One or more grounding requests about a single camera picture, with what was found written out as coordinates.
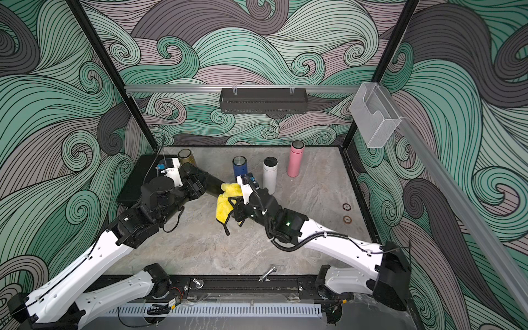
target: gray marble surface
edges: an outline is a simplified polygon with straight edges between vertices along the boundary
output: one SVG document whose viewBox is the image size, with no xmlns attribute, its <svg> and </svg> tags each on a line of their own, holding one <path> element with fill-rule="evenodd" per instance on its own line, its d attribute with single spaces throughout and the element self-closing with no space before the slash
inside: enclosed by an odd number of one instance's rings
<svg viewBox="0 0 528 330">
<path fill-rule="evenodd" d="M 165 148 L 177 154 L 181 148 Z M 198 166 L 225 182 L 234 182 L 231 164 L 235 156 L 248 159 L 248 170 L 262 180 L 262 161 L 268 156 L 278 160 L 275 198 L 284 208 L 306 214 L 322 225 L 352 237 L 370 241 L 357 205 L 354 191 L 337 148 L 306 148 L 299 176 L 286 173 L 289 148 L 233 147 L 191 148 Z M 352 206 L 343 210 L 343 203 Z M 215 220 L 216 198 L 204 195 L 188 202 L 178 228 L 172 233 L 160 231 L 138 249 L 119 260 L 107 274 L 134 274 L 146 265 L 158 262 L 169 274 L 237 275 L 266 272 L 270 265 L 277 274 L 317 274 L 321 265 L 346 267 L 342 262 L 308 248 L 283 252 L 267 241 L 264 228 L 246 220 L 240 228 L 231 219 L 230 236 Z M 352 218 L 351 224 L 343 216 Z M 172 228 L 176 217 L 166 228 Z"/>
</svg>

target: blue water bottle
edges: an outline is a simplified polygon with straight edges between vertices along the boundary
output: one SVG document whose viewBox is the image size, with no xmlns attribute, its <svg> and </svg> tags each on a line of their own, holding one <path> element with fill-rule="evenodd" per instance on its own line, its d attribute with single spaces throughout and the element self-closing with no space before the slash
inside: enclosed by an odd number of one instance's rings
<svg viewBox="0 0 528 330">
<path fill-rule="evenodd" d="M 235 181 L 237 180 L 237 176 L 248 173 L 248 161 L 244 156 L 233 158 L 233 172 Z"/>
</svg>

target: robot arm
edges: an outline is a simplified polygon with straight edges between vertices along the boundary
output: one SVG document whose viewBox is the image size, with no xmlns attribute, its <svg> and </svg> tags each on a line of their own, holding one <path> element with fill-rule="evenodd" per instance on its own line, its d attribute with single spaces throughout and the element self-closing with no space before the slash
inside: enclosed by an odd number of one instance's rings
<svg viewBox="0 0 528 330">
<path fill-rule="evenodd" d="M 109 224 L 94 245 L 44 286 L 9 300 L 11 315 L 22 328 L 76 330 L 130 300 L 163 297 L 168 292 L 167 273 L 153 264 L 111 286 L 83 293 L 117 260 L 182 211 L 186 202 L 204 193 L 217 197 L 222 193 L 221 180 L 190 163 L 180 165 L 177 158 L 167 159 L 158 169 L 164 176 L 144 184 L 140 201 Z M 243 194 L 235 204 L 237 219 L 252 218 L 262 224 L 271 243 L 281 250 L 306 246 L 354 267 L 326 269 L 323 290 L 368 293 L 389 307 L 405 310 L 410 266 L 401 251 L 392 251 L 396 246 L 386 245 L 383 251 L 379 244 L 336 233 L 301 213 L 283 209 L 251 174 L 237 180 Z M 284 247 L 277 240 L 293 246 Z"/>
<path fill-rule="evenodd" d="M 396 310 L 407 309 L 411 267 L 396 244 L 381 246 L 356 240 L 304 214 L 283 209 L 266 188 L 259 187 L 251 173 L 237 177 L 237 183 L 242 197 L 235 204 L 235 218 L 248 217 L 263 225 L 268 239 L 280 250 L 295 251 L 304 246 L 353 267 L 328 266 L 323 291 L 366 293 Z M 293 246 L 285 247 L 277 241 Z"/>
<path fill-rule="evenodd" d="M 222 193 L 222 181 L 190 163 L 168 158 L 158 176 L 141 187 L 140 201 L 110 223 L 95 243 L 57 276 L 28 295 L 13 296 L 8 307 L 24 329 L 78 329 L 130 300 L 168 292 L 167 273 L 158 264 L 97 292 L 83 292 L 110 266 L 137 248 L 181 211 L 186 202 Z"/>
</svg>

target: white water bottle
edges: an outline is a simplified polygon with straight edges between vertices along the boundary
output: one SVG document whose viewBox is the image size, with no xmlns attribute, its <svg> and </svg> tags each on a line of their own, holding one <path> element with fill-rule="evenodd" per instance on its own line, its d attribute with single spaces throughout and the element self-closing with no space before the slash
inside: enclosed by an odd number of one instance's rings
<svg viewBox="0 0 528 330">
<path fill-rule="evenodd" d="M 264 159 L 264 174 L 262 187 L 268 189 L 271 195 L 275 192 L 275 185 L 277 184 L 277 159 L 275 157 L 267 157 Z"/>
</svg>

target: clear plastic box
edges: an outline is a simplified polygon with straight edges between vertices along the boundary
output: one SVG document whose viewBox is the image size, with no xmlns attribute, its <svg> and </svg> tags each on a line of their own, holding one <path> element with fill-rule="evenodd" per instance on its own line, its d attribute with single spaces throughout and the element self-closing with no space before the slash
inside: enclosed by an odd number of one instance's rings
<svg viewBox="0 0 528 330">
<path fill-rule="evenodd" d="M 382 148 L 401 122 L 389 90 L 376 82 L 364 82 L 350 113 L 368 148 Z"/>
</svg>

